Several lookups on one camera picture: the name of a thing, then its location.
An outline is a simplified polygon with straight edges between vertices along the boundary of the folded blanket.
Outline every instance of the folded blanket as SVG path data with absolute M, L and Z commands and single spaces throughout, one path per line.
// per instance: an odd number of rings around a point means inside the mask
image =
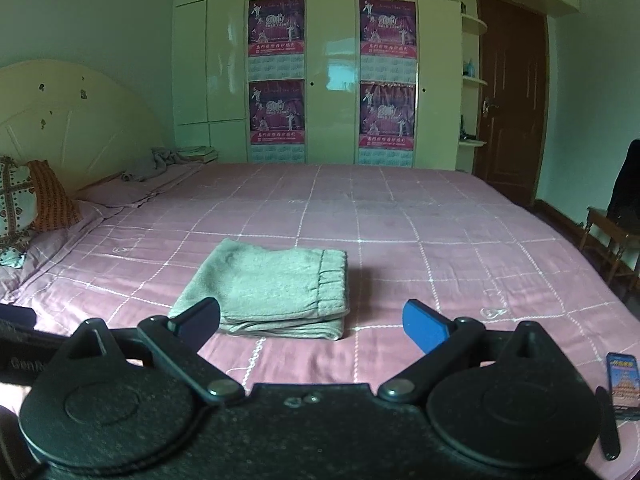
M 147 156 L 134 161 L 130 168 L 122 173 L 125 182 L 142 182 L 166 171 L 171 164 L 184 164 L 187 160 L 168 148 L 151 148 Z
M 212 297 L 220 304 L 224 332 L 337 340 L 349 312 L 346 268 L 343 251 L 269 251 L 225 238 L 169 316 Z

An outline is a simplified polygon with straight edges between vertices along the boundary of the wooden floor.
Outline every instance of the wooden floor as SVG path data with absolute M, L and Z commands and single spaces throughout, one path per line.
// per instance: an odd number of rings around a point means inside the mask
M 558 216 L 549 214 L 544 208 L 535 207 L 532 213 L 546 224 L 549 224 L 576 247 L 578 246 L 580 243 L 580 231 L 576 228 L 577 226 L 574 225 L 571 227 L 565 221 L 559 221 Z M 602 259 L 595 253 L 595 251 L 585 251 L 584 256 L 593 268 L 604 277 L 606 272 L 609 270 L 609 267 L 607 264 L 603 263 Z M 640 289 L 635 288 L 634 290 L 629 291 L 628 280 L 629 278 L 627 277 L 614 278 L 611 282 L 610 289 L 617 297 L 620 298 L 620 301 L 626 305 L 629 311 L 640 320 Z

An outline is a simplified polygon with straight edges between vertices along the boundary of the cream headboard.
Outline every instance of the cream headboard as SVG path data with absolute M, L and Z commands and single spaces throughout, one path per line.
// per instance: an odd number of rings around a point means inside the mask
M 163 145 L 142 99 L 99 72 L 55 60 L 0 69 L 0 154 L 47 159 L 68 191 Z

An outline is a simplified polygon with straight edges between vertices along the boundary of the black mount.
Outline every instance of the black mount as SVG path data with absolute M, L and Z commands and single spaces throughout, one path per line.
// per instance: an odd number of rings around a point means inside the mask
M 219 316 L 205 300 L 136 329 L 25 330 L 27 346 L 0 331 L 3 356 L 23 345 L 48 363 L 20 412 L 42 478 L 596 479 L 584 460 L 599 404 L 535 322 L 491 332 L 459 318 L 378 396 L 366 384 L 257 384 L 245 397 L 196 354 Z

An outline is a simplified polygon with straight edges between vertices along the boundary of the phone screen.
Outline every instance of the phone screen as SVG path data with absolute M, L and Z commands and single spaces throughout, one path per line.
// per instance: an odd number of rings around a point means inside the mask
M 609 391 L 617 414 L 640 415 L 640 373 L 632 355 L 607 354 Z

